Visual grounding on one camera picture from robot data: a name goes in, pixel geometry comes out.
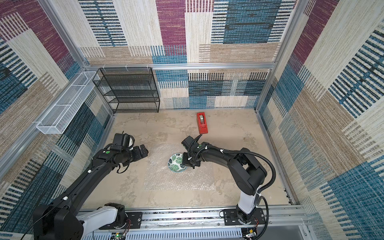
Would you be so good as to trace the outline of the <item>green leaf pattern bowl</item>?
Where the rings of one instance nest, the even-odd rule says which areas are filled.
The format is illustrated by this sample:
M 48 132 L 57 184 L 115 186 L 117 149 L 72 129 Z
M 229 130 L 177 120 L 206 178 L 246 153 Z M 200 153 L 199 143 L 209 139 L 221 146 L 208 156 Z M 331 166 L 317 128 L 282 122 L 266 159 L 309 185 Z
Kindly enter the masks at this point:
M 182 164 L 183 154 L 174 154 L 168 160 L 168 168 L 175 173 L 183 172 L 187 169 L 186 166 Z

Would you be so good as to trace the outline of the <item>clear bubble wrap sheet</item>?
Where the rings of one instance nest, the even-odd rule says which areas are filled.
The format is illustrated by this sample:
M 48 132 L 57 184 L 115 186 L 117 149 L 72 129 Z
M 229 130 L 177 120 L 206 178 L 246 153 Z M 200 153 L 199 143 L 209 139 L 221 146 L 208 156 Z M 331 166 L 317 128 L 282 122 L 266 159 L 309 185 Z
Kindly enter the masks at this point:
M 183 164 L 183 153 L 180 144 L 159 144 L 149 151 L 149 165 L 145 175 L 144 189 L 148 191 L 214 189 L 214 169 L 211 164 L 188 167 Z

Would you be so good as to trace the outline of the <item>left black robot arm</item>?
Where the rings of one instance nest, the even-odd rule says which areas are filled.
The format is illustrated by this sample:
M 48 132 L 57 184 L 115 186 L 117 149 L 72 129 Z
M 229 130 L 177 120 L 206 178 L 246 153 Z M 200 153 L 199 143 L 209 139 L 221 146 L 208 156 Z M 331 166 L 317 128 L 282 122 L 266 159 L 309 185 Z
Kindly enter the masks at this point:
M 40 205 L 34 210 L 34 239 L 80 240 L 104 226 L 124 228 L 128 217 L 121 204 L 106 204 L 84 217 L 79 217 L 78 213 L 93 190 L 112 170 L 144 159 L 148 153 L 145 145 L 131 150 L 107 145 L 99 150 L 88 168 L 67 190 L 50 204 Z

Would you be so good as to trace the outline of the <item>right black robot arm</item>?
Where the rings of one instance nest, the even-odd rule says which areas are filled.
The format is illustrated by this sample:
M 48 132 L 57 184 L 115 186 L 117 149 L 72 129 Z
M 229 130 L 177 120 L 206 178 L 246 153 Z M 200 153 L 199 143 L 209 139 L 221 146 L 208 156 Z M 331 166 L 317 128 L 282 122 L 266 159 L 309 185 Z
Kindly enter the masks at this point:
M 268 175 L 256 156 L 247 149 L 230 151 L 210 144 L 194 144 L 182 154 L 182 163 L 188 167 L 200 167 L 201 162 L 211 162 L 229 169 L 241 191 L 237 217 L 241 224 L 249 224 L 253 220 L 261 188 Z

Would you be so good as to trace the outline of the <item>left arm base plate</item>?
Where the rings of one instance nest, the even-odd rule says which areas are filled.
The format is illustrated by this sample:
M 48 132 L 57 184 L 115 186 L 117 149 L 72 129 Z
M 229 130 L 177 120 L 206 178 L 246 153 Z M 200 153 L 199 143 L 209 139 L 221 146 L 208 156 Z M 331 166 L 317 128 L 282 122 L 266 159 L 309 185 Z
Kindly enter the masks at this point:
M 141 227 L 142 212 L 126 212 L 125 215 L 122 221 L 102 226 L 99 230 L 128 230 L 139 229 Z

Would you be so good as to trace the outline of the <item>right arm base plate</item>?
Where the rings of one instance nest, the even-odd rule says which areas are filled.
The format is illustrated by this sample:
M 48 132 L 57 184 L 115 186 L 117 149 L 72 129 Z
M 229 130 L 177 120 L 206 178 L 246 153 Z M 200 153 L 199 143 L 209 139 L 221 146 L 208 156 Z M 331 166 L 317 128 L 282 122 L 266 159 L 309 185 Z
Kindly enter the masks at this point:
M 261 208 L 254 208 L 249 214 L 244 213 L 239 208 L 224 209 L 220 211 L 219 216 L 224 219 L 226 226 L 264 225 L 266 223 L 266 214 Z

